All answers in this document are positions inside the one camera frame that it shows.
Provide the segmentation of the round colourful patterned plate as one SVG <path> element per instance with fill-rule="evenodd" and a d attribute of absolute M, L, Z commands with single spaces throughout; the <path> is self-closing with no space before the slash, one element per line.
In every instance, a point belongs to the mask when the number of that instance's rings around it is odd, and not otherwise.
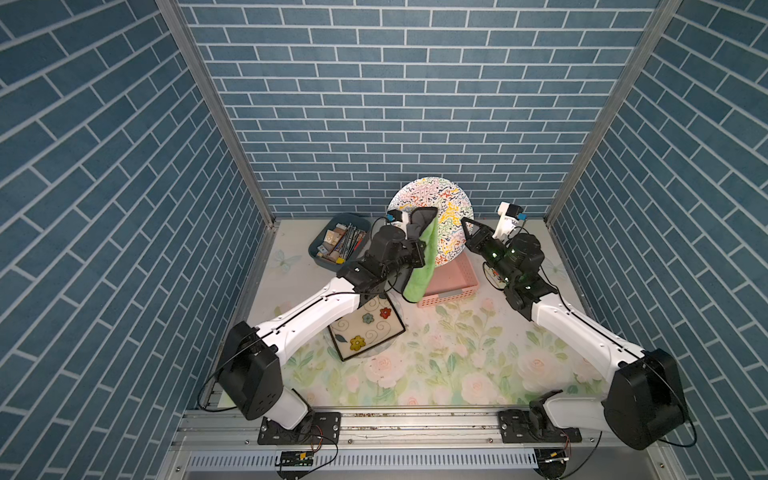
<path fill-rule="evenodd" d="M 456 183 L 441 177 L 424 177 L 403 186 L 391 199 L 388 210 L 411 212 L 418 207 L 436 207 L 438 234 L 436 265 L 453 261 L 464 249 L 463 218 L 474 218 L 468 195 Z"/>

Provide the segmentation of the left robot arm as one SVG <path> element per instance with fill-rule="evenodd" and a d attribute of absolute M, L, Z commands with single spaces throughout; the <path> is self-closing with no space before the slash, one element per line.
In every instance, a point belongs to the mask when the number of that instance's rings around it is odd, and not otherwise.
<path fill-rule="evenodd" d="M 309 414 L 303 398 L 285 388 L 282 367 L 307 342 L 382 295 L 398 274 L 425 265 L 426 226 L 391 224 L 372 237 L 362 258 L 346 263 L 324 287 L 287 313 L 251 326 L 235 324 L 212 374 L 247 420 L 265 417 L 285 429 Z"/>

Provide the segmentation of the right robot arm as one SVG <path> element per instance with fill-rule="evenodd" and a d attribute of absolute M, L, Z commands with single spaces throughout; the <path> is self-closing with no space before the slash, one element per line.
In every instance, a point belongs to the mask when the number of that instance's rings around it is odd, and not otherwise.
<path fill-rule="evenodd" d="M 466 248 L 496 274 L 508 304 L 581 355 L 608 385 L 605 394 L 548 392 L 529 405 L 539 429 L 611 432 L 643 450 L 692 421 L 677 361 L 666 351 L 644 349 L 572 307 L 544 275 L 545 254 L 536 236 L 501 233 L 470 218 L 461 221 Z"/>

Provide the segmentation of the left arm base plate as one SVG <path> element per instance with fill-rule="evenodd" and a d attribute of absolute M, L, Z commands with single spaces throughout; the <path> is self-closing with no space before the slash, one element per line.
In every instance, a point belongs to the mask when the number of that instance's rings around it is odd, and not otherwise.
<path fill-rule="evenodd" d="M 271 419 L 263 418 L 257 443 L 259 445 L 309 445 L 322 441 L 337 443 L 341 430 L 340 412 L 310 412 L 299 424 L 287 429 Z"/>

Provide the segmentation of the round checkered plate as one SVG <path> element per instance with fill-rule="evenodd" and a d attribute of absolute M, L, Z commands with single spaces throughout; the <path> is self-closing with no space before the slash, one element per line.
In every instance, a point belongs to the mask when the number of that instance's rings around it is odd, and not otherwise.
<path fill-rule="evenodd" d="M 329 328 L 332 351 L 342 362 L 383 353 L 394 344 L 395 338 L 405 332 L 403 325 L 387 323 L 357 326 L 349 324 L 345 330 L 334 326 Z"/>

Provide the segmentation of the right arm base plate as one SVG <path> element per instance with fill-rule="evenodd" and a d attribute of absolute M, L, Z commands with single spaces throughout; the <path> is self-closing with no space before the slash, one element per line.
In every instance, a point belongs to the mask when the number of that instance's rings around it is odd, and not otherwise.
<path fill-rule="evenodd" d="M 582 435 L 577 428 L 556 427 L 544 409 L 544 403 L 562 393 L 553 390 L 529 402 L 526 408 L 506 409 L 497 413 L 502 442 L 513 443 L 580 443 Z"/>

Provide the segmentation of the green grey microfibre cloth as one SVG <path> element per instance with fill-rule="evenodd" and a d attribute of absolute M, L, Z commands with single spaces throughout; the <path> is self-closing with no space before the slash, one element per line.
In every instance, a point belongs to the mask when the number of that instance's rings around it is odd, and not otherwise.
<path fill-rule="evenodd" d="M 416 263 L 402 289 L 409 303 L 420 302 L 426 294 L 437 266 L 439 250 L 439 210 L 437 207 L 418 207 L 402 212 L 402 227 L 408 240 L 415 240 Z"/>

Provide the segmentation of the square floral plate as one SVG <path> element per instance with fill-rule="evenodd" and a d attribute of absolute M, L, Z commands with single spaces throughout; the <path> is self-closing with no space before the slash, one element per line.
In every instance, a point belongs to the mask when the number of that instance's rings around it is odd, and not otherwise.
<path fill-rule="evenodd" d="M 342 361 L 387 344 L 406 331 L 405 323 L 387 294 L 333 322 L 328 331 Z"/>

